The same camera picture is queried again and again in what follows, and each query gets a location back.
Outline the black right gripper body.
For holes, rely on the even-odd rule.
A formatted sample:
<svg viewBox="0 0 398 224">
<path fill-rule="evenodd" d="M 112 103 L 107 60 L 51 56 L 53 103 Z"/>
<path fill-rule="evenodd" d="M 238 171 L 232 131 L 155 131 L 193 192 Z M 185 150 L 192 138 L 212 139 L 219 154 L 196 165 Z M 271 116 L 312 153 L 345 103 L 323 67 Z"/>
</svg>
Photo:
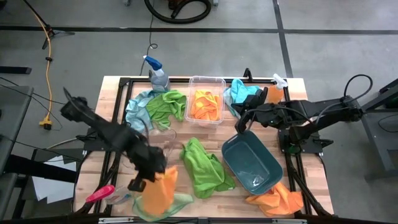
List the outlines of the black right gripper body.
<svg viewBox="0 0 398 224">
<path fill-rule="evenodd" d="M 260 123 L 263 127 L 280 128 L 282 126 L 282 117 L 280 108 L 276 105 L 261 105 L 250 109 L 249 117 Z"/>
</svg>

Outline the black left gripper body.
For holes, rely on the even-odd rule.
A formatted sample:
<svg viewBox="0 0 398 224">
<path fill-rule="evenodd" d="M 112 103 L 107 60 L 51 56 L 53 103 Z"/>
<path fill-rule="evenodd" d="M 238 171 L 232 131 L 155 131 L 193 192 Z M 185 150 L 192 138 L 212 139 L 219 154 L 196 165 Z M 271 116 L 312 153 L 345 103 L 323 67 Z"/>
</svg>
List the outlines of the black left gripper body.
<svg viewBox="0 0 398 224">
<path fill-rule="evenodd" d="M 163 174 L 167 166 L 163 150 L 157 146 L 138 145 L 129 151 L 129 160 L 139 177 L 151 182 L 155 181 L 156 174 Z"/>
</svg>

